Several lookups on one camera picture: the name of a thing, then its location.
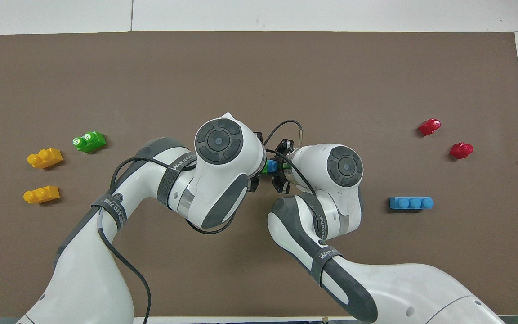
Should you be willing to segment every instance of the green toy brick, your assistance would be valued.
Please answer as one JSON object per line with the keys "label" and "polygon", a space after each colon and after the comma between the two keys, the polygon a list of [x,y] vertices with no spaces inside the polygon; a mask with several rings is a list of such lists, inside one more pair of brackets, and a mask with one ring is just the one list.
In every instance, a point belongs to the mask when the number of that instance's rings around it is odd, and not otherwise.
{"label": "green toy brick", "polygon": [[105,137],[98,131],[90,131],[85,133],[83,137],[75,137],[73,139],[73,146],[75,146],[77,150],[85,153],[97,150],[105,144],[107,144]]}

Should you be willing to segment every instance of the brown table surface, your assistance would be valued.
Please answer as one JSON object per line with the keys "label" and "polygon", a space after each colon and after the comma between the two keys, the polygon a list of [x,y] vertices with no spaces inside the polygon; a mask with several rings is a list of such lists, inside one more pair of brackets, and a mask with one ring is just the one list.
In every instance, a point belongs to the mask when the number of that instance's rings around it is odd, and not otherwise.
{"label": "brown table surface", "polygon": [[[497,314],[518,314],[518,63],[512,33],[132,32],[0,36],[0,316],[20,316],[47,286],[56,249],[103,193],[115,166],[150,139],[193,148],[209,119],[231,112],[269,133],[285,119],[304,143],[362,157],[365,213],[329,243],[351,261],[426,263]],[[442,127],[421,137],[436,117]],[[107,146],[78,152],[86,131]],[[272,142],[296,138],[292,125]],[[465,160],[448,156],[473,144]],[[36,170],[28,154],[60,149]],[[59,186],[61,198],[22,194]],[[391,196],[429,195],[420,213]],[[207,236],[154,199],[115,238],[152,288],[152,315],[346,315],[271,240],[269,179],[232,226]],[[143,315],[143,286],[124,266]]]}

